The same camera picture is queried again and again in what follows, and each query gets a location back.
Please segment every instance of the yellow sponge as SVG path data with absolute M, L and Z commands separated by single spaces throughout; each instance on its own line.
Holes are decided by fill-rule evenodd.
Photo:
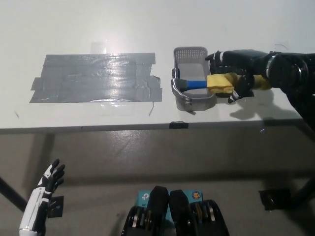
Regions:
M 232 93 L 240 77 L 235 73 L 208 75 L 207 87 L 211 93 Z M 261 75 L 255 75 L 254 79 L 253 89 L 271 89 L 269 82 Z
M 207 87 L 211 93 L 232 93 L 234 89 L 225 74 L 208 75 Z

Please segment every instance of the white table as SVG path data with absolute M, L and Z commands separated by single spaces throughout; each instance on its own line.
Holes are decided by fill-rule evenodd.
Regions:
M 310 52 L 315 3 L 214 0 L 11 0 L 0 2 L 0 132 L 55 132 L 245 124 L 301 119 L 279 90 L 256 92 L 234 105 L 191 115 L 178 111 L 171 92 L 173 50 L 204 46 Z M 154 52 L 162 102 L 29 104 L 47 54 Z

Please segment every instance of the gray duct tape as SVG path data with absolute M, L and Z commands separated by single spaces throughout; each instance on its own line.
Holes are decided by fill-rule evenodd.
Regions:
M 31 103 L 161 101 L 154 53 L 47 55 Z
M 160 78 L 145 77 L 83 77 L 77 75 L 67 76 L 62 81 L 58 78 L 45 80 L 35 78 L 31 90 L 85 90 L 105 88 L 160 88 Z
M 92 89 L 85 91 L 35 91 L 30 103 L 161 102 L 161 88 Z
M 69 65 L 124 65 L 128 62 L 136 64 L 156 63 L 155 53 L 126 53 L 126 54 L 87 54 L 87 55 L 47 55 L 44 66 Z

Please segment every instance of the gray plastic basket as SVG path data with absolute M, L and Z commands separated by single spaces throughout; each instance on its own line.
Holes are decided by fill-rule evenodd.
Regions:
M 174 65 L 184 80 L 207 80 L 210 68 L 205 57 L 208 51 L 204 47 L 179 47 L 174 50 Z M 177 108 L 181 111 L 205 111 L 216 104 L 216 96 L 205 89 L 183 92 L 192 99 L 191 103 L 176 97 Z

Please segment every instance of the tape strip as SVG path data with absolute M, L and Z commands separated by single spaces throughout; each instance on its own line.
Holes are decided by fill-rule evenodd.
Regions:
M 67 102 L 161 102 L 161 88 L 118 88 L 92 90 L 37 90 L 30 103 Z

